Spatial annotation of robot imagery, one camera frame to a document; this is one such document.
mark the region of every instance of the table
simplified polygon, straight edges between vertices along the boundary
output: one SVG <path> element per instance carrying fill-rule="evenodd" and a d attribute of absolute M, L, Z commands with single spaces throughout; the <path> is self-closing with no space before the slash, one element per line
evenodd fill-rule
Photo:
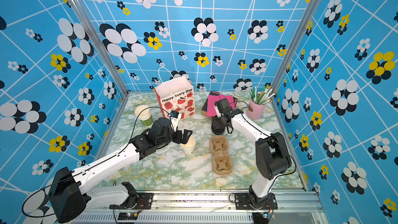
<path fill-rule="evenodd" d="M 239 101 L 249 102 L 249 92 L 222 92 L 224 95 L 233 95 Z M 201 109 L 209 92 L 195 92 L 195 105 Z M 107 154 L 129 141 L 136 116 L 134 110 L 140 105 L 159 106 L 155 93 L 131 93 L 126 108 L 118 123 L 115 135 L 110 143 Z M 237 107 L 246 105 L 238 102 Z M 154 120 L 161 117 L 160 109 L 151 108 Z M 254 121 L 270 132 L 281 132 L 275 113 L 270 104 L 265 108 L 262 117 Z M 179 144 L 170 143 L 163 149 L 156 151 L 141 161 L 126 166 L 113 175 L 101 181 L 98 186 L 112 186 L 128 181 L 136 190 L 168 190 L 168 189 L 248 189 L 256 180 L 258 170 L 254 144 L 249 142 L 240 132 L 227 132 L 228 153 L 232 157 L 234 169 L 230 175 L 219 176 L 213 172 L 212 157 L 209 149 L 211 132 L 211 118 L 195 115 L 179 122 L 178 129 L 193 131 L 196 138 L 195 151 L 186 155 Z M 145 127 L 138 120 L 134 135 L 138 135 Z M 287 172 L 292 172 L 294 164 Z M 291 175 L 279 177 L 274 188 L 302 188 L 302 184 L 295 172 Z"/>

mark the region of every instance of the white rope handle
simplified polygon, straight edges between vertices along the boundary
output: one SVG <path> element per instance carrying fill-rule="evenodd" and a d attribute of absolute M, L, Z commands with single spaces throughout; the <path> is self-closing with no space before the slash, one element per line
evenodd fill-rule
<path fill-rule="evenodd" d="M 166 70 L 172 75 L 172 77 L 173 77 L 173 74 L 172 74 L 172 72 L 170 72 L 170 70 L 168 70 L 167 68 L 165 68 L 165 67 L 159 67 L 159 69 L 158 69 L 158 76 L 159 76 L 159 80 L 163 83 L 162 78 L 160 77 L 160 69 L 161 69 L 161 68 L 166 69 Z"/>

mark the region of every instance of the black mounting plate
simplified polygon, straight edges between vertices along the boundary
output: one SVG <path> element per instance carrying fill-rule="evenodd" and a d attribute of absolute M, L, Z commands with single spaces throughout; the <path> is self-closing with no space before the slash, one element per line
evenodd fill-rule
<path fill-rule="evenodd" d="M 278 209 L 278 204 L 273 193 L 269 194 L 269 200 L 267 201 L 271 206 L 271 209 Z M 255 209 L 250 205 L 249 194 L 248 193 L 236 193 L 235 194 L 235 207 L 237 210 L 268 210 L 268 204 L 265 203 L 264 207 L 261 209 Z"/>
<path fill-rule="evenodd" d="M 144 200 L 145 202 L 145 207 L 143 209 L 150 209 L 152 206 L 152 201 L 153 201 L 153 193 L 143 193 L 143 192 L 138 192 L 137 193 L 137 202 L 139 201 L 139 199 Z M 139 203 L 137 203 L 132 209 L 140 209 L 140 207 L 142 208 L 142 206 L 140 206 Z M 125 209 L 124 207 L 121 206 L 117 206 L 117 205 L 110 205 L 109 206 L 110 209 Z"/>

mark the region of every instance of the blue patterned backdrop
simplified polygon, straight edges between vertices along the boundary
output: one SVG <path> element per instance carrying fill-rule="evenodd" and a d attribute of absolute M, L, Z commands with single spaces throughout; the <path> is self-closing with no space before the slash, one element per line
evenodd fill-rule
<path fill-rule="evenodd" d="M 82 3 L 128 89 L 150 91 L 160 83 L 159 67 L 188 77 L 195 90 L 244 90 L 272 82 L 309 1 Z"/>
<path fill-rule="evenodd" d="M 322 0 L 275 99 L 330 223 L 398 223 L 398 0 Z"/>
<path fill-rule="evenodd" d="M 57 170 L 94 161 L 123 96 L 67 0 L 0 9 L 0 223 L 52 223 L 26 219 L 22 202 Z M 25 211 L 53 212 L 44 195 Z"/>

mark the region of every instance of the pink cup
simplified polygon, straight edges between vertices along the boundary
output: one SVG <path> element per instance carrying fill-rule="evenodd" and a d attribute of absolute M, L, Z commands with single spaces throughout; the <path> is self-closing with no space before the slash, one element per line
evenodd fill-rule
<path fill-rule="evenodd" d="M 259 119 L 264 112 L 267 104 L 264 105 L 257 105 L 256 103 L 252 102 L 250 99 L 249 107 L 246 110 L 247 117 L 251 119 Z"/>

